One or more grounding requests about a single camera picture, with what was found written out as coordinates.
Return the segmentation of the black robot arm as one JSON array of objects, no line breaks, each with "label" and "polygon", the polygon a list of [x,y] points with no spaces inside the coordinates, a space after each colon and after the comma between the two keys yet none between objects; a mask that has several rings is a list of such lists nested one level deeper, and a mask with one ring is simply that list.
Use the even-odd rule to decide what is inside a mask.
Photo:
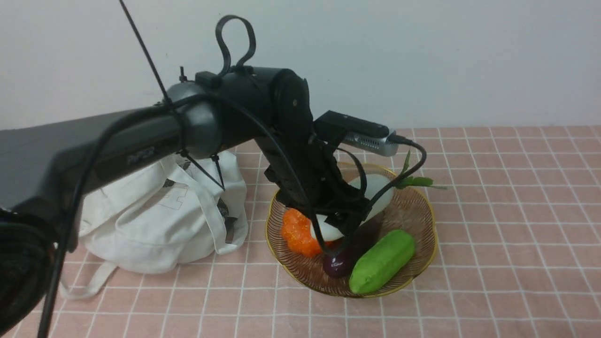
[{"label": "black robot arm", "polygon": [[199,169],[254,140],[284,205],[354,232],[372,207],[363,168],[354,188],[333,156],[346,121],[332,111],[314,120],[307,81],[292,70],[236,66],[182,76],[147,108],[2,131],[1,333],[45,300],[38,336],[47,337],[84,197],[174,155]]}]

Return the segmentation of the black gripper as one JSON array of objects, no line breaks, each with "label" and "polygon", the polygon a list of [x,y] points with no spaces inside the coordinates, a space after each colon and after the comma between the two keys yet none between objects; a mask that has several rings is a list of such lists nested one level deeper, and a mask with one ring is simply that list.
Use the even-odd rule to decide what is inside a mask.
[{"label": "black gripper", "polygon": [[283,135],[275,139],[288,155],[292,170],[269,137],[256,142],[269,163],[266,179],[279,187],[277,201],[306,217],[310,207],[326,216],[327,238],[352,235],[369,215],[369,199],[366,192],[343,179],[332,148],[322,141],[294,144]]}]

